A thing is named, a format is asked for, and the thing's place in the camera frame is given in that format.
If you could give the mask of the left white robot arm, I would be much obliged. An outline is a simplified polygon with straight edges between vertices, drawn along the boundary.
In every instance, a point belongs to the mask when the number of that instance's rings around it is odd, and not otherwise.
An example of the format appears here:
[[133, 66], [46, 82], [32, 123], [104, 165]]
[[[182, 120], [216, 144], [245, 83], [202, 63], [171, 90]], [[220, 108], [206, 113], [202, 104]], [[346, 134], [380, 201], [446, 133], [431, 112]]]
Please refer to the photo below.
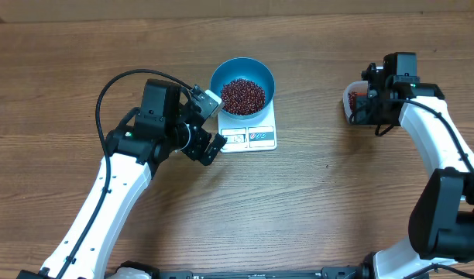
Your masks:
[[222, 99], [198, 86], [149, 79], [139, 107], [132, 108], [101, 139], [105, 152], [93, 187], [62, 243], [38, 272], [20, 278], [103, 278], [125, 221], [173, 152], [208, 166], [225, 145], [203, 129]]

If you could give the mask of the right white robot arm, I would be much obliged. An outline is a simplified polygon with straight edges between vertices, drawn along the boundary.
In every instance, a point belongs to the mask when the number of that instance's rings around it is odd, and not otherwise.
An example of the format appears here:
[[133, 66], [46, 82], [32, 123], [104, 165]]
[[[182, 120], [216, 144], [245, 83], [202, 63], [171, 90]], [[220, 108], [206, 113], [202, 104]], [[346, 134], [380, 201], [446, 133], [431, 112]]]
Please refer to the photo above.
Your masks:
[[407, 236], [368, 255], [345, 272], [353, 278], [428, 278], [474, 260], [474, 153], [462, 138], [441, 89], [417, 75], [415, 53], [387, 54], [351, 83], [342, 101], [349, 124], [375, 126], [376, 136], [394, 127], [411, 137], [429, 180], [408, 223]]

